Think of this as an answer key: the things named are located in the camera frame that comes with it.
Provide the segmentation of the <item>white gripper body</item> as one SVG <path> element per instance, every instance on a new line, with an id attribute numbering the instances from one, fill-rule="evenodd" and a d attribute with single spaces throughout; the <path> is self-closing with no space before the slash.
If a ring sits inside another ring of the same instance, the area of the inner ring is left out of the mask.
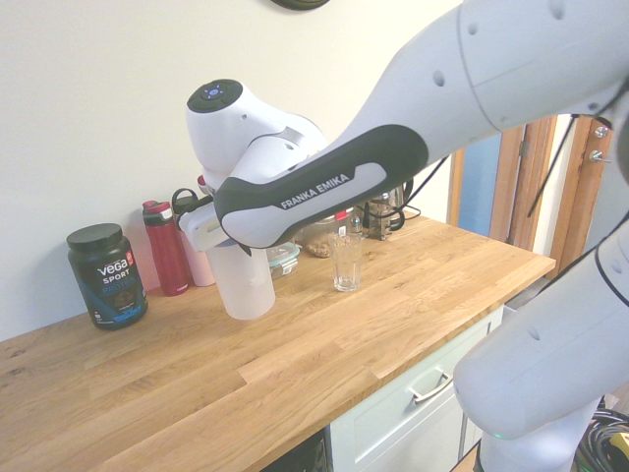
<path id="1" fill-rule="evenodd" d="M 187 205 L 179 216 L 178 225 L 197 252 L 206 252 L 229 239 L 220 225 L 214 202 Z"/>

